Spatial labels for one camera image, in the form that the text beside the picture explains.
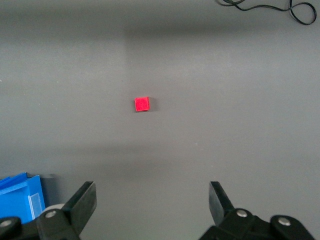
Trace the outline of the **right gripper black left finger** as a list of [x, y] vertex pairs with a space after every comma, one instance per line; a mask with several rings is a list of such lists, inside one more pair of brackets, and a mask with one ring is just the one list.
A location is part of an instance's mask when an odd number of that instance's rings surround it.
[[79, 240], [96, 207], [96, 184], [86, 181], [61, 208], [48, 209], [36, 219], [39, 238]]

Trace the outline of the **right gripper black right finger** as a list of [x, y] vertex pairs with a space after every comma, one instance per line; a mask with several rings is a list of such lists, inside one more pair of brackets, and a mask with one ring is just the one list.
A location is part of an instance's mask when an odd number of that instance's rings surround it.
[[209, 184], [209, 210], [214, 225], [201, 240], [274, 240], [270, 223], [246, 209], [235, 208], [218, 181]]

